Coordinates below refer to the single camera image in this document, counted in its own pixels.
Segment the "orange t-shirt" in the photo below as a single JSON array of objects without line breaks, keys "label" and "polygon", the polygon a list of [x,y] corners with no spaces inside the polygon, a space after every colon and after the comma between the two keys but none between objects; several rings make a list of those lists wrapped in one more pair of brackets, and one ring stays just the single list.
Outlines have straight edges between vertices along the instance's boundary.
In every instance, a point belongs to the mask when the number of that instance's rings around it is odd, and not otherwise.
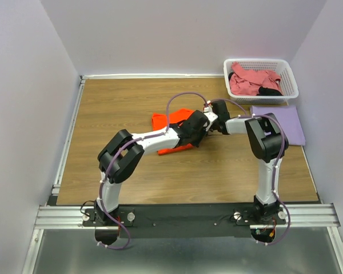
[{"label": "orange t-shirt", "polygon": [[[193,110],[187,109],[187,108],[181,108],[177,110],[176,112],[172,112],[169,115],[170,118],[170,123],[178,123],[181,124],[184,120],[189,118],[191,114],[193,113]],[[159,114],[159,113],[154,113],[151,117],[151,125],[153,131],[160,130],[167,125],[167,119],[165,114]],[[183,150],[189,150],[193,148],[191,144],[187,144],[181,147],[176,147],[176,148],[171,148],[171,149],[163,149],[159,150],[157,153],[159,156],[161,155],[166,155],[166,154],[172,154],[175,152],[180,152]]]}]

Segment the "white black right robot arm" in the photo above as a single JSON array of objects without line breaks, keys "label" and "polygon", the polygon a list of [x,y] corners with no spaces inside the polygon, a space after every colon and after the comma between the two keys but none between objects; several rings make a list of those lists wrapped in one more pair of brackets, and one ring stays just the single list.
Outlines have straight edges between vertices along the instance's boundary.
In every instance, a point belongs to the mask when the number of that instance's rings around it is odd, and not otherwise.
[{"label": "white black right robot arm", "polygon": [[248,218],[263,224],[280,212],[278,179],[287,137],[272,113],[239,115],[231,118],[226,99],[209,103],[217,120],[212,129],[224,135],[246,133],[253,155],[258,159],[258,189]]}]

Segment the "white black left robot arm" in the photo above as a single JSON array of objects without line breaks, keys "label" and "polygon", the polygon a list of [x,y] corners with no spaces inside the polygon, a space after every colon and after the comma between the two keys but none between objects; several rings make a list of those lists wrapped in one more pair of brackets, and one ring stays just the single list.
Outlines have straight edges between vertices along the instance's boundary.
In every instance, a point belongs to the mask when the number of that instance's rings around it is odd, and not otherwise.
[{"label": "white black left robot arm", "polygon": [[194,111],[186,120],[143,134],[118,131],[99,153],[101,186],[95,205],[95,218],[102,225],[115,220],[121,185],[132,175],[144,155],[191,144],[198,147],[218,116],[205,109]]}]

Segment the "pink t-shirt in basket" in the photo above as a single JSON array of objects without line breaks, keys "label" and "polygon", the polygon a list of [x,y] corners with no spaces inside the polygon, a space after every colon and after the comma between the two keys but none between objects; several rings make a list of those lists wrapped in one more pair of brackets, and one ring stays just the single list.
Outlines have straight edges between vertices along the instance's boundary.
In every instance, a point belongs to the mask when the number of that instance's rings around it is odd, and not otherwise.
[{"label": "pink t-shirt in basket", "polygon": [[276,89],[281,91],[281,77],[272,70],[246,70],[237,62],[232,63],[231,68],[232,72],[241,79],[264,87],[273,88],[273,85],[277,85]]}]

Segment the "white plastic laundry basket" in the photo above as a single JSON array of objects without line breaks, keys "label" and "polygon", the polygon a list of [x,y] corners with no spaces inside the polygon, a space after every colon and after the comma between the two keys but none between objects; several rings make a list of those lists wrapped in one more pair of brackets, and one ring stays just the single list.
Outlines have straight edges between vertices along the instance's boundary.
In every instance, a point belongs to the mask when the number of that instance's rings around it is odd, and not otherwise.
[{"label": "white plastic laundry basket", "polygon": [[231,100],[241,104],[281,104],[299,95],[287,61],[227,59],[224,78]]}]

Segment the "black garment in basket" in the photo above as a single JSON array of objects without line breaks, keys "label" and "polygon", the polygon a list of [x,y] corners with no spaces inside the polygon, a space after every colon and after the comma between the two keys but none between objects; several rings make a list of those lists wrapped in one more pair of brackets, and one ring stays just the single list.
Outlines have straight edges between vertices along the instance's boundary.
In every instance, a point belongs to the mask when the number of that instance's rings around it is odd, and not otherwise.
[{"label": "black garment in basket", "polygon": [[283,96],[279,89],[274,87],[259,86],[254,83],[250,83],[244,79],[239,78],[235,73],[231,72],[228,75],[230,90],[234,95],[239,96]]}]

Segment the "folded lavender t-shirt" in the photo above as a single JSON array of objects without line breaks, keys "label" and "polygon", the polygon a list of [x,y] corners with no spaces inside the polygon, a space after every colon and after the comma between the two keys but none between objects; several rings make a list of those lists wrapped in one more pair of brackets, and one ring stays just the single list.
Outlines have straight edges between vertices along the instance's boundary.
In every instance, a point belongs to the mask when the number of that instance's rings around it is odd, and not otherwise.
[{"label": "folded lavender t-shirt", "polygon": [[256,115],[265,115],[268,113],[274,114],[278,123],[281,125],[284,133],[293,146],[304,146],[306,140],[301,123],[298,117],[297,109],[295,106],[277,106],[277,107],[262,107],[251,106],[250,112]]}]

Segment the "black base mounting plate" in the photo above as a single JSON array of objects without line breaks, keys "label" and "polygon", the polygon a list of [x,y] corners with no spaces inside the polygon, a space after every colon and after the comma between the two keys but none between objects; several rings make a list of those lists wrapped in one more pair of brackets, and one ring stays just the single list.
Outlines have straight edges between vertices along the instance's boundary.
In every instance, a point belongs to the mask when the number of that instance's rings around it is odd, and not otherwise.
[{"label": "black base mounting plate", "polygon": [[286,223],[278,203],[121,205],[109,214],[98,205],[82,209],[83,226],[108,247],[117,239],[253,237],[273,242],[276,227]]}]

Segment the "aluminium frame rail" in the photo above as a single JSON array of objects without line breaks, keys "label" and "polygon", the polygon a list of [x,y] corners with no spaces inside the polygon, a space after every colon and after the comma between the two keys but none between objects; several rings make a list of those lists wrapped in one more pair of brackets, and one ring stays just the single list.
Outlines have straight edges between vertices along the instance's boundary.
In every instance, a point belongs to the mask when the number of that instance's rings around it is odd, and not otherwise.
[{"label": "aluminium frame rail", "polygon": [[[53,184],[55,204],[39,208],[24,273],[343,273],[340,221],[318,197],[304,150],[289,148],[279,190],[291,228],[273,246],[252,237],[132,239],[121,251],[99,246],[82,209],[98,193],[97,155],[120,129],[147,132],[151,115],[227,97],[221,77],[81,80]],[[199,148],[144,156],[121,191],[122,205],[247,203],[257,162],[246,135],[212,135]]]}]

